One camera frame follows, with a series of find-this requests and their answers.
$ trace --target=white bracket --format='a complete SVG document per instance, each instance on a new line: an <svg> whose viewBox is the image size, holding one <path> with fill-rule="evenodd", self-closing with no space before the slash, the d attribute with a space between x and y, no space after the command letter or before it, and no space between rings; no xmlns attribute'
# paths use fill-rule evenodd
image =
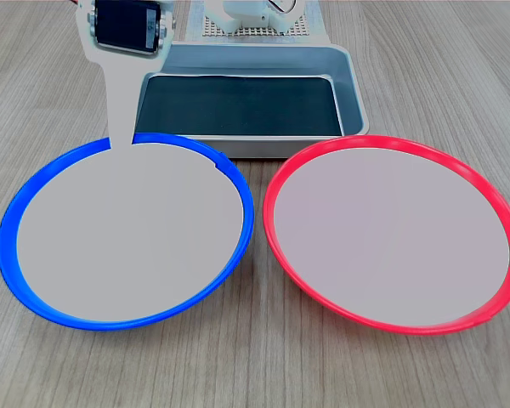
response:
<svg viewBox="0 0 510 408"><path fill-rule="evenodd" d="M91 35L90 13L93 0L79 0L76 11L77 29L87 59L102 67L108 110L108 132L112 148L132 144L136 126L139 95L145 77L159 72L172 46L175 24L173 1L157 1L161 5L161 21L166 30L161 46L153 55L131 54L103 48Z"/></svg>

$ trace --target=perforated plate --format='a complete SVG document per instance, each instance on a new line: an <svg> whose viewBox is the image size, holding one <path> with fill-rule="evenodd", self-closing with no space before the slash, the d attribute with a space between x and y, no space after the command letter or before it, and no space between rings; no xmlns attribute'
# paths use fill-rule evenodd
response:
<svg viewBox="0 0 510 408"><path fill-rule="evenodd" d="M204 32L202 33L203 37L245 37L245 36L255 36L255 37L297 37L297 36L308 36L309 35L309 26L308 20L306 16L303 15L295 25L286 33L279 33L273 28L241 28L240 30L234 32L233 34L227 34L216 24L208 19L206 16L204 17Z"/></svg>

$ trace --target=wood grain surface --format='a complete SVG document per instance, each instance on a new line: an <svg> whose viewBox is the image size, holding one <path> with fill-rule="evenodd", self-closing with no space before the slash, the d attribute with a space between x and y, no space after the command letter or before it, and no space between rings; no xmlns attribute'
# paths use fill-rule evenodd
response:
<svg viewBox="0 0 510 408"><path fill-rule="evenodd" d="M324 2L352 54L371 133L413 139L481 172L510 203L510 3ZM179 38L189 3L177 2ZM74 6L0 2L0 222L46 163L107 135L105 88ZM510 305L447 337L405 337L323 309L285 276L261 207L279 162L240 161L256 226L204 302L124 332L35 316L0 274L0 408L510 408Z"/></svg>

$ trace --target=red rim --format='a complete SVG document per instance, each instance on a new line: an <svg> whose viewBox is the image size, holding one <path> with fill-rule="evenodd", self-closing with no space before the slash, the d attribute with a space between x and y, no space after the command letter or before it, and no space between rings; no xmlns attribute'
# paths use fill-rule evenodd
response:
<svg viewBox="0 0 510 408"><path fill-rule="evenodd" d="M306 284L287 262L286 256L280 248L275 228L274 228L274 208L275 201L280 193L281 187L286 180L301 166L316 157L331 153L336 150L355 149L355 148L380 148L388 150L397 150L420 156L432 162L437 162L453 172L459 174L470 184L478 189L485 199L491 204L497 216L501 220L508 239L510 249L510 206L506 203L502 195L485 178L476 173L466 164L458 161L455 157L447 155L441 151L428 147L424 144L411 142L410 140L398 139L381 135L349 136L345 138L331 139L324 142L313 144L310 147L301 150L295 156L287 160L272 178L264 197L263 204L263 224L269 245L282 268L300 286L309 296L323 304L330 310L357 321L363 325L374 327L387 332L395 332L409 335L442 335L453 332L460 332L475 326L478 326L492 319L501 312L510 302L510 262L508 265L507 276L496 295L490 299L484 306L475 310L471 314L437 326L395 326L379 321L366 319L357 314L348 312L346 309L337 306Z"/></svg>

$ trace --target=blue rim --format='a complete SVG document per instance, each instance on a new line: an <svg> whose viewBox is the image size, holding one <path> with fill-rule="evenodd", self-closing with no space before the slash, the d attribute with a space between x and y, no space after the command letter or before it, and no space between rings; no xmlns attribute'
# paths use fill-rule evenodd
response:
<svg viewBox="0 0 510 408"><path fill-rule="evenodd" d="M133 138L133 145L143 143L176 145L200 153L212 160L215 163L216 168L226 175L238 189L241 202L244 207L244 221L238 245L236 246L229 262L217 278L210 283L210 285L197 293L191 299L172 309L159 314L153 314L152 316L144 317L142 319L120 322L101 322L78 319L49 307L42 299L40 299L28 286L20 270L19 259L17 258L17 234L19 232L20 220L22 219L22 216L32 198L34 198L34 196L36 196L36 194L51 179L57 176L60 172L66 170L69 166L111 148L110 140L108 138L96 140L65 153L51 161L47 166L32 176L11 201L8 210L3 216L2 224L0 225L0 270L2 271L2 277L8 285L9 290L19 299L19 301L37 315L62 326L92 331L125 330L150 325L157 321L165 320L177 315L199 303L202 299L217 289L217 287L229 277L241 261L241 258L244 256L247 246L252 238L254 208L251 191L247 186L246 180L234 163L232 163L226 155L216 151L206 144L171 134L135 134Z"/></svg>

